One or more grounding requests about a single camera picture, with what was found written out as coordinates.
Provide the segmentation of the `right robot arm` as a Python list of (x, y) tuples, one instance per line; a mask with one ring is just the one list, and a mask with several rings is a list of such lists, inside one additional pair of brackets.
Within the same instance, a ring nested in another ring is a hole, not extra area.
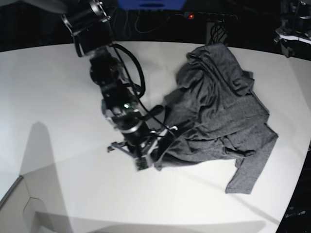
[(173, 139), (176, 127), (148, 126), (164, 111), (162, 105), (148, 110), (141, 102), (146, 91), (142, 67), (124, 46), (117, 44), (110, 14), (101, 0), (35, 0), (33, 4), (59, 13), (68, 28), (76, 53), (88, 57), (90, 77), (102, 94), (101, 110), (106, 120), (123, 135), (108, 151), (120, 150), (133, 158), (137, 170), (150, 168), (162, 139)]

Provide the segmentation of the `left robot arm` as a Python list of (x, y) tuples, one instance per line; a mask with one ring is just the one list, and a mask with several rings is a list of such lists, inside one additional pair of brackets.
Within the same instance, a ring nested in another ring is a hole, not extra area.
[(309, 0), (281, 0), (280, 22), (275, 44), (287, 57), (311, 59), (311, 2)]

